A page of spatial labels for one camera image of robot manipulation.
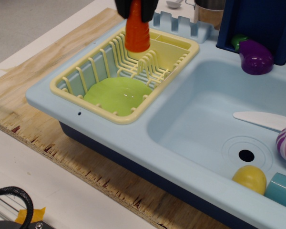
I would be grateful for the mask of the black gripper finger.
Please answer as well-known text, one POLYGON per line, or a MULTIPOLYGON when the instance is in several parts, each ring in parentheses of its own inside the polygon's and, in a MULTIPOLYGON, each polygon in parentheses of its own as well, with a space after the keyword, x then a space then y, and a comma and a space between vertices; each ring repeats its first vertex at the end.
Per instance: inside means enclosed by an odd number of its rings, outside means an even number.
POLYGON ((132 0, 115 0, 117 11, 124 19, 130 15, 131 3, 132 0))
POLYGON ((141 0, 141 20, 146 23, 153 19, 159 0, 141 0))

